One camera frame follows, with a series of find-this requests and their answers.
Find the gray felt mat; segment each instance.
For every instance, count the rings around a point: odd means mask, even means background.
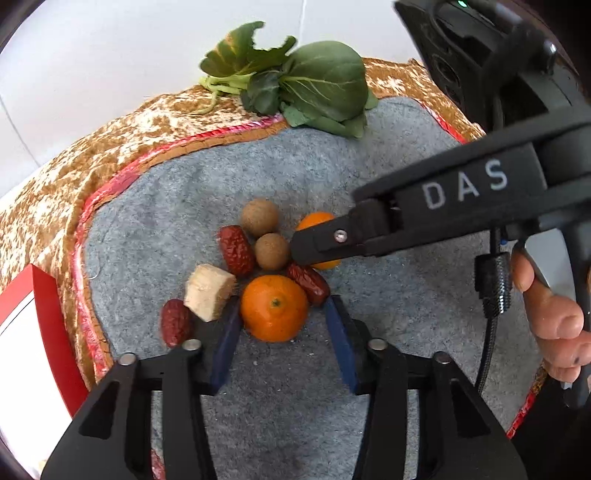
[[[242,206],[268,197],[289,238],[314,210],[336,215],[349,193],[376,176],[452,148],[455,140],[413,100],[382,100],[362,140],[288,129],[257,142],[195,152],[152,168],[95,216],[86,244],[92,300],[112,353],[161,355],[161,306],[184,296],[196,264],[223,266],[216,230]],[[325,274],[351,315],[404,352],[451,353],[468,377],[478,369],[485,320],[473,291],[473,259],[483,235],[344,260]],[[522,301],[502,317],[485,400],[508,427],[539,365]],[[213,460],[221,480],[350,478],[368,399],[342,384],[321,311],[294,342],[266,344],[242,333],[229,383],[204,398]],[[160,399],[153,445],[161,453]],[[406,477],[417,459],[411,402]]]

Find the human hand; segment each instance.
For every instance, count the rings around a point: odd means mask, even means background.
[[[583,330],[583,311],[567,297],[554,295],[535,277],[529,260],[517,250],[511,255],[515,287],[523,293],[530,329],[551,377],[574,382],[581,365],[591,363],[591,332]]]

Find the white tile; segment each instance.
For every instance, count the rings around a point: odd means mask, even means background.
[[[0,204],[2,198],[37,169],[0,106]]]
[[[197,83],[231,29],[297,36],[303,0],[46,0],[0,54],[0,95],[37,160],[47,161],[148,98]]]
[[[420,59],[392,0],[307,0],[302,31],[302,43],[338,40],[364,57]]]

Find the leaf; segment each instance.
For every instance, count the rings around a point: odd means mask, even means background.
[[[368,119],[365,116],[365,112],[361,112],[355,118],[351,120],[345,120],[343,126],[347,129],[348,134],[351,137],[362,138],[365,132],[365,127],[368,124]]]
[[[262,115],[273,115],[279,111],[279,77],[281,73],[281,70],[269,69],[252,76],[246,92],[255,112]]]
[[[240,100],[242,101],[242,108],[244,108],[244,110],[247,112],[254,112],[252,100],[246,90],[240,92]]]
[[[376,108],[378,106],[378,97],[376,97],[374,95],[374,93],[371,91],[371,88],[368,88],[368,99],[365,102],[365,109],[366,110],[371,110],[372,108]]]
[[[325,116],[315,118],[306,123],[308,127],[322,130],[333,135],[349,138],[363,137],[363,130],[366,124],[367,119],[365,118],[365,112],[362,112],[355,118],[345,120],[342,123],[336,122],[332,120],[332,118]]]
[[[313,120],[313,118],[305,115],[293,105],[283,105],[285,106],[281,108],[281,113],[283,113],[283,117],[291,127],[299,127],[300,125],[304,125]]]
[[[283,98],[307,115],[336,122],[358,116],[368,100],[365,66],[359,54],[337,41],[304,45],[283,64]]]
[[[287,37],[279,48],[257,50],[252,36],[255,30],[264,25],[264,22],[258,21],[232,30],[214,50],[207,52],[201,62],[201,69],[213,77],[229,77],[260,72],[283,64],[287,58],[285,55],[296,44],[296,38]]]

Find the brown round fruit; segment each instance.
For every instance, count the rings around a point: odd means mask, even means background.
[[[290,244],[278,233],[268,233],[256,241],[255,256],[263,270],[281,270],[290,259]]]
[[[242,210],[240,224],[249,234],[259,238],[277,230],[279,209],[269,200],[251,200]]]

